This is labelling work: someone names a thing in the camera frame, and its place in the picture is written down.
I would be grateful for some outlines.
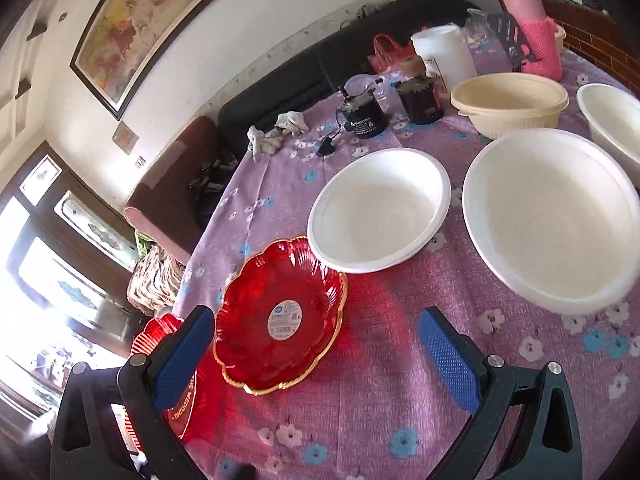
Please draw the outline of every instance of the white glove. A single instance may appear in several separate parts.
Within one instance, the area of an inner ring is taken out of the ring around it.
[[[255,126],[249,128],[246,136],[249,138],[248,150],[254,154],[254,162],[260,162],[263,153],[273,155],[282,147],[282,137],[267,137]]]
[[[305,124],[305,117],[300,112],[280,114],[276,126],[283,130],[284,135],[292,134],[294,137],[309,131],[309,127]]]

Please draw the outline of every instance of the purple tablecloth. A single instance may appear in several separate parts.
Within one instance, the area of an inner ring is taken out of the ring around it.
[[[575,101],[578,80],[621,86],[571,52],[562,63],[571,103],[559,128],[588,136]],[[256,465],[262,478],[425,478],[468,416],[417,341],[418,313],[436,305],[486,354],[518,366],[562,364],[580,426],[584,478],[595,480],[640,415],[640,288],[597,316],[572,318],[511,292],[477,254],[462,215],[466,170],[488,140],[452,109],[436,124],[415,126],[391,101],[387,130],[369,140],[343,134],[330,157],[316,157],[314,144],[336,129],[339,95],[305,112],[311,130],[302,138],[289,138],[257,164],[246,156],[187,266],[175,313],[220,306],[225,283],[245,259],[276,238],[304,234],[329,179],[375,150],[417,148],[444,165],[453,192],[440,231],[401,265],[349,276],[342,331],[306,380],[263,397],[221,380],[216,436],[188,449],[212,478],[225,478],[239,462]],[[510,413],[508,423],[515,417]],[[507,441],[501,434],[481,476],[495,470]]]

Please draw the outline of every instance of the red plate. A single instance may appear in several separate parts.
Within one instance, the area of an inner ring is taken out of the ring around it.
[[[346,275],[322,264],[306,237],[252,256],[216,316],[225,381],[253,395],[298,384],[331,348],[346,299]]]
[[[173,316],[172,314],[164,314],[161,318],[153,318],[149,321],[145,329],[136,336],[131,346],[131,352],[129,356],[133,354],[145,354],[151,355],[151,352],[158,346],[158,343],[162,341],[162,338],[177,332],[182,325],[182,320]],[[164,412],[164,417],[169,423],[169,426],[174,431],[178,438],[184,437],[187,427],[191,420],[191,413],[195,404],[196,397],[196,377],[198,372],[194,373],[187,388],[180,396],[178,404],[170,410]],[[125,430],[129,433],[129,436],[133,440],[138,450],[142,451],[140,442],[136,436],[136,432],[133,430],[133,425],[129,419],[129,414],[125,410],[124,416]]]

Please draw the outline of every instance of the green cloth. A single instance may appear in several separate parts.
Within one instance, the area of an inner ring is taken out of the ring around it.
[[[151,236],[145,235],[137,229],[135,235],[136,247],[138,248],[138,256],[140,258],[144,258],[148,254],[149,249],[151,249],[151,247],[156,243],[156,241]]]

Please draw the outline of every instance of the picture frame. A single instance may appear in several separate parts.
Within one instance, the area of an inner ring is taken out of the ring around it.
[[[100,0],[71,70],[120,120],[159,57],[212,0]]]

